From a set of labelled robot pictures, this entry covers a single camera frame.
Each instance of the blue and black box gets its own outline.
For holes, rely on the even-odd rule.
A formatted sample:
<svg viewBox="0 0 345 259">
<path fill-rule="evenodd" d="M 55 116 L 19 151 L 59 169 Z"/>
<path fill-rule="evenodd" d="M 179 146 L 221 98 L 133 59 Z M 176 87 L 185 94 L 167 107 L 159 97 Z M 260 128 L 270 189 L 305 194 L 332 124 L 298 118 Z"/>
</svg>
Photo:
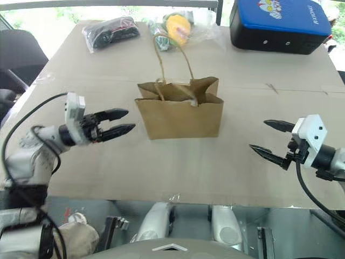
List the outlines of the blue and black box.
<svg viewBox="0 0 345 259">
<path fill-rule="evenodd" d="M 236 0 L 230 34 L 240 49 L 310 54 L 331 29 L 322 7 L 311 0 Z"/>
</svg>

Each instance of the cardboard table surface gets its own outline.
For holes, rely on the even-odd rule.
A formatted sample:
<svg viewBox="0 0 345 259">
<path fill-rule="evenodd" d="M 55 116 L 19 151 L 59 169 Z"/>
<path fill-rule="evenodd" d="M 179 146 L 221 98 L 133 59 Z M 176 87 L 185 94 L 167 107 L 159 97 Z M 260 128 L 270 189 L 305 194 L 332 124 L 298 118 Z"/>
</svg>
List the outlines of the cardboard table surface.
<svg viewBox="0 0 345 259">
<path fill-rule="evenodd" d="M 262 207 L 315 205 L 302 191 L 294 163 L 286 172 L 255 154 L 248 144 L 285 156 L 290 135 L 263 124 L 266 119 L 295 123 L 320 114 L 328 129 L 325 144 L 345 147 L 345 87 L 327 51 L 320 46 L 309 56 L 239 50 L 222 27 L 226 50 L 215 41 L 187 45 L 185 52 L 196 78 L 219 78 L 224 100 L 217 138 L 149 140 L 134 99 L 137 83 L 161 77 L 152 37 L 139 23 L 141 36 L 90 54 L 78 24 L 48 62 L 13 115 L 1 129 L 1 139 L 29 110 L 48 97 L 66 91 L 84 96 L 86 112 L 113 107 L 129 110 L 115 122 L 136 123 L 126 136 L 101 144 L 72 147 L 61 155 L 62 166 L 49 194 L 86 199 L 149 200 Z M 189 79 L 180 52 L 162 53 L 168 79 Z M 30 117 L 13 135 L 8 154 L 32 125 L 64 124 L 62 97 Z M 102 123 L 107 129 L 111 123 Z M 1 167 L 0 180 L 4 179 Z M 303 169 L 311 192 L 327 207 L 345 209 L 345 195 L 336 182 Z"/>
</svg>

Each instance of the black item in plastic bag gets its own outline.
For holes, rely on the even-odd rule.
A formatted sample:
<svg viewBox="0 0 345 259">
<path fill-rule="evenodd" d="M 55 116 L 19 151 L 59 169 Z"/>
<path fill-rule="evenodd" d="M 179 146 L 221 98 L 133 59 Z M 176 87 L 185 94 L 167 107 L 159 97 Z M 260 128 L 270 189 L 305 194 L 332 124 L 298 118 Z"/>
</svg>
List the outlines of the black item in plastic bag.
<svg viewBox="0 0 345 259">
<path fill-rule="evenodd" d="M 133 18 L 120 17 L 85 27 L 82 33 L 90 53 L 93 53 L 94 50 L 103 49 L 111 43 L 136 37 L 139 30 Z"/>
</svg>

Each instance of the brown paper bag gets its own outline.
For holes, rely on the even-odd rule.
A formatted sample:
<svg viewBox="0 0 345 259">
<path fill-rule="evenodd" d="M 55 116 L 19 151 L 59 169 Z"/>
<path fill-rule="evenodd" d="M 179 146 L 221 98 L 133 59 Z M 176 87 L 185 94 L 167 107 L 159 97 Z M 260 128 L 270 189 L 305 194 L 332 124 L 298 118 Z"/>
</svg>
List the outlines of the brown paper bag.
<svg viewBox="0 0 345 259">
<path fill-rule="evenodd" d="M 143 98 L 135 100 L 149 138 L 217 137 L 224 103 L 215 96 L 219 79 L 216 77 L 194 79 L 189 61 L 180 48 L 192 79 L 189 84 L 167 84 L 155 41 L 154 45 L 161 65 L 163 82 L 157 80 L 138 84 Z"/>
</svg>

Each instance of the yellow item in plastic bag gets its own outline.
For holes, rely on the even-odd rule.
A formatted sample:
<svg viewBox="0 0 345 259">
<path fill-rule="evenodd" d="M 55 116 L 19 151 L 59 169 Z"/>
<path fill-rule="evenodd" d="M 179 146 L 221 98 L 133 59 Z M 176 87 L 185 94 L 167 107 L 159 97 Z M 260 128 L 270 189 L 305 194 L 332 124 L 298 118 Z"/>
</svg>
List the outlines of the yellow item in plastic bag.
<svg viewBox="0 0 345 259">
<path fill-rule="evenodd" d="M 182 15 L 171 15 L 167 19 L 165 26 L 168 35 L 180 46 L 186 44 L 190 35 L 191 25 L 187 18 Z"/>
</svg>

